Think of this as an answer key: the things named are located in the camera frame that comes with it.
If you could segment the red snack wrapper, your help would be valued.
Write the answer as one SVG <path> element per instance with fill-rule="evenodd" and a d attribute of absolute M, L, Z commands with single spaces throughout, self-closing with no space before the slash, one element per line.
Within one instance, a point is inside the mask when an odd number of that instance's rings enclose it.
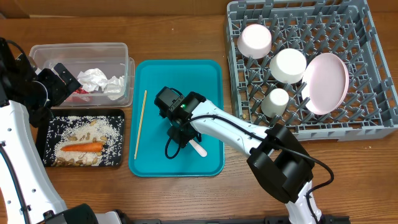
<path fill-rule="evenodd" d="M 82 88 L 79 88 L 73 92 L 73 94 L 67 98 L 67 101 L 70 102 L 77 102 L 77 103 L 84 103 L 90 102 L 92 97 L 87 96 L 88 92 Z"/>

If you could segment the white napkin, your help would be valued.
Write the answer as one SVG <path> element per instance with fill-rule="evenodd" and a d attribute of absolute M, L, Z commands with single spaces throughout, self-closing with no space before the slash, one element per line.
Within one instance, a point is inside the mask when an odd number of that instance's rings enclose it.
<path fill-rule="evenodd" d="M 108 84 L 106 75 L 98 68 L 80 72 L 77 80 L 82 85 L 82 89 L 87 92 L 98 91 L 99 88 L 104 90 Z"/>
<path fill-rule="evenodd" d="M 110 100 L 117 100 L 118 98 L 122 97 L 123 88 L 124 75 L 120 76 L 119 78 L 113 76 L 108 80 L 108 84 L 106 85 L 103 93 L 108 94 L 108 98 Z"/>

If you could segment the wooden chopstick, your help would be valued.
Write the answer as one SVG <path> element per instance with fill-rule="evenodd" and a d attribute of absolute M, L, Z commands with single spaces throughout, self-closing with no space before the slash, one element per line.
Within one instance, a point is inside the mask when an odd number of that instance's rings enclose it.
<path fill-rule="evenodd" d="M 139 128 L 137 132 L 137 141 L 136 141 L 136 148 L 134 151 L 134 160 L 137 159 L 137 152 L 139 148 L 139 142 L 141 138 L 141 130 L 142 130 L 142 123 L 144 119 L 144 112 L 145 112 L 145 107 L 146 107 L 146 99 L 147 99 L 147 90 L 144 91 L 144 97 L 143 97 L 143 102 L 142 102 L 142 108 L 141 108 L 141 115 L 140 115 L 140 120 L 139 120 Z"/>

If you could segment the white plastic fork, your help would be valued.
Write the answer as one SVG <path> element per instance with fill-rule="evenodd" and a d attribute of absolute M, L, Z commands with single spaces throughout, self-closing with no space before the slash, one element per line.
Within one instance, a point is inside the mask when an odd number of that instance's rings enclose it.
<path fill-rule="evenodd" d="M 196 152 L 201 157 L 206 157 L 208 155 L 207 151 L 201 145 L 199 145 L 199 143 L 197 143 L 195 140 L 192 139 L 192 140 L 189 141 L 189 143 L 192 145 L 194 150 L 196 150 Z"/>

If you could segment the orange carrot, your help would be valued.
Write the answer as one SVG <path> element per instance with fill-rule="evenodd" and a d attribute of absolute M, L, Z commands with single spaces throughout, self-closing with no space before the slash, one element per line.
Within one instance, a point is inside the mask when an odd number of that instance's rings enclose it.
<path fill-rule="evenodd" d="M 100 142 L 89 142 L 84 144 L 72 144 L 61 148 L 65 152 L 101 152 L 103 145 Z"/>

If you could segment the frosted white cup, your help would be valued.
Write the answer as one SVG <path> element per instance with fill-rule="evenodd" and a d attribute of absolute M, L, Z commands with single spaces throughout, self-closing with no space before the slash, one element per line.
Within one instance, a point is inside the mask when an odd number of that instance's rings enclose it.
<path fill-rule="evenodd" d="M 289 94 L 284 89 L 273 89 L 261 103 L 262 113 L 270 118 L 276 115 L 282 116 L 288 102 Z"/>

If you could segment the bowl with rice and nuts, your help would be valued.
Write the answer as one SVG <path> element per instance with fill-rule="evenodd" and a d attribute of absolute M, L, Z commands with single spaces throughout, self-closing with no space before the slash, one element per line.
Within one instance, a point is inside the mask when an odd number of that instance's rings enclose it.
<path fill-rule="evenodd" d="M 263 58 L 271 51 L 271 32 L 266 26 L 260 24 L 249 25 L 239 36 L 237 47 L 240 53 L 247 58 Z"/>

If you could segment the white bowl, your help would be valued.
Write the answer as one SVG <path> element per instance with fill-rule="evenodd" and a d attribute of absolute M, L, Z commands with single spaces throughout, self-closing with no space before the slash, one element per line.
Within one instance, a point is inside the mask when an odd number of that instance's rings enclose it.
<path fill-rule="evenodd" d="M 299 82 L 307 67 L 307 61 L 301 51 L 287 48 L 281 50 L 271 59 L 269 69 L 271 75 L 281 83 L 294 84 Z"/>

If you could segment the large white plate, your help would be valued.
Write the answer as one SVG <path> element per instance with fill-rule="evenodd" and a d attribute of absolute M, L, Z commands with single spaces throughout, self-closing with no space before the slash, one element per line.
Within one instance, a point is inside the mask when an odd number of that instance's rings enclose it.
<path fill-rule="evenodd" d="M 305 107 L 316 115 L 324 115 L 344 100 L 348 92 L 348 69 L 337 55 L 323 53 L 308 64 L 302 82 L 305 84 L 302 98 L 309 99 Z"/>

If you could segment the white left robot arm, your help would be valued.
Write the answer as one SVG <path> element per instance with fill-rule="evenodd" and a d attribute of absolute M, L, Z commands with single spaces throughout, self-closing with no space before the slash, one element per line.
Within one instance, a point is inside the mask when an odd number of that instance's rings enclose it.
<path fill-rule="evenodd" d="M 81 86 L 61 64 L 37 71 L 25 52 L 15 58 L 1 39 L 1 192 L 9 223 L 97 223 L 87 204 L 67 208 L 44 169 L 31 127 Z"/>

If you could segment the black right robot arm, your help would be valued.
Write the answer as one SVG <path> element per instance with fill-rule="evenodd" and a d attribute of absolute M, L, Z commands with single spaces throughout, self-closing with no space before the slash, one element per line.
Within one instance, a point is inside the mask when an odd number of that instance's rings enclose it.
<path fill-rule="evenodd" d="M 322 212 L 312 195 L 316 161 L 286 127 L 249 124 L 196 92 L 183 96 L 166 86 L 154 103 L 161 117 L 170 121 L 169 141 L 179 149 L 191 140 L 200 141 L 204 134 L 220 140 L 246 156 L 261 187 L 285 204 L 291 223 L 321 223 Z"/>

